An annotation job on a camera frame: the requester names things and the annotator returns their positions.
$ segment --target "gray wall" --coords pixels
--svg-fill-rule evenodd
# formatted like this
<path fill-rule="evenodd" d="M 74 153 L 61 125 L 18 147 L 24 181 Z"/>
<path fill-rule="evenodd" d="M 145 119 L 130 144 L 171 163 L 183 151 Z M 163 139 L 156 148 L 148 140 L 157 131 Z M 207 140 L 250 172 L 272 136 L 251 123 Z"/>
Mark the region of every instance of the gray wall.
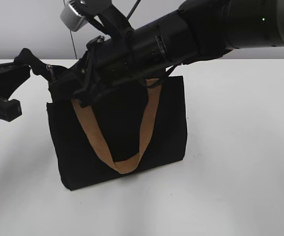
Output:
<path fill-rule="evenodd" d="M 127 14 L 136 0 L 113 0 Z M 138 28 L 157 19 L 184 0 L 142 0 L 131 23 Z M 14 58 L 23 47 L 30 48 L 41 59 L 73 59 L 69 31 L 59 15 L 63 0 L 0 0 L 0 59 Z M 78 57 L 86 43 L 99 32 L 90 25 L 73 33 Z M 227 59 L 284 59 L 284 48 L 236 50 Z"/>

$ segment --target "fabric bag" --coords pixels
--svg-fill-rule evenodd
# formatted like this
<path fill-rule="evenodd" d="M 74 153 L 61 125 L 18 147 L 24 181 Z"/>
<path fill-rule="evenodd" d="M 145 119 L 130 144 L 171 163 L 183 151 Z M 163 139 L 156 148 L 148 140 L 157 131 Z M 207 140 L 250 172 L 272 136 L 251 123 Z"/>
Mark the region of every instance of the fabric bag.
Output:
<path fill-rule="evenodd" d="M 47 104 L 61 181 L 70 190 L 183 159 L 187 124 L 183 77 L 156 88 L 129 82 L 82 109 Z"/>

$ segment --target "tan bag handle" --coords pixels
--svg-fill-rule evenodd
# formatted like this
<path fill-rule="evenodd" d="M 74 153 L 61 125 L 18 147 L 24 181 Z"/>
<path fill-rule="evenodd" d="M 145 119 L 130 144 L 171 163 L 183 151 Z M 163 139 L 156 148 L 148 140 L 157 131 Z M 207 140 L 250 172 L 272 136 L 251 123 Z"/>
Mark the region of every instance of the tan bag handle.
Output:
<path fill-rule="evenodd" d="M 148 80 L 147 84 L 153 84 L 157 79 Z M 114 162 L 107 142 L 99 128 L 92 107 L 82 108 L 76 100 L 72 100 L 72 105 L 79 119 L 79 122 L 95 150 L 99 159 L 106 163 L 112 169 L 120 174 L 127 174 L 134 171 L 149 145 L 153 136 L 154 122 L 157 114 L 157 109 L 160 101 L 162 86 L 156 88 L 148 88 L 148 104 L 145 108 L 144 115 L 140 126 L 140 147 L 139 153 L 129 158 L 126 161 Z"/>

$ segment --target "cable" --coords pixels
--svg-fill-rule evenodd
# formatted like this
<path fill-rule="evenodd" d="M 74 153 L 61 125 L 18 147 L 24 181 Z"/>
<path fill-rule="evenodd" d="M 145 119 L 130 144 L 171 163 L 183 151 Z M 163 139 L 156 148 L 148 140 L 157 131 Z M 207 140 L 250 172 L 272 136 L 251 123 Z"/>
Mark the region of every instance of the cable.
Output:
<path fill-rule="evenodd" d="M 72 45 L 73 45 L 73 50 L 74 50 L 75 59 L 77 60 L 77 59 L 78 59 L 78 56 L 77 56 L 77 51 L 76 51 L 76 49 L 75 49 L 74 39 L 73 39 L 72 31 L 71 31 L 71 30 L 70 30 L 70 36 L 71 36 L 71 40 L 72 40 Z"/>
<path fill-rule="evenodd" d="M 137 0 L 136 4 L 134 4 L 132 10 L 130 11 L 129 15 L 127 16 L 127 20 L 131 18 L 135 10 L 137 9 L 138 5 L 140 4 L 141 0 Z"/>

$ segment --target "white table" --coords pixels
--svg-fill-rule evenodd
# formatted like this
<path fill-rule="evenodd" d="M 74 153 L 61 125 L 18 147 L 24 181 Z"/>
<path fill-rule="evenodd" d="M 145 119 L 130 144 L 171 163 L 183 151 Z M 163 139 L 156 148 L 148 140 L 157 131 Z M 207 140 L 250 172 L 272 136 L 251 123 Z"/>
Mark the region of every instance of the white table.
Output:
<path fill-rule="evenodd" d="M 47 83 L 32 76 L 12 96 L 23 116 L 0 121 L 0 236 L 284 236 L 284 60 L 180 74 L 184 161 L 75 192 L 60 182 Z"/>

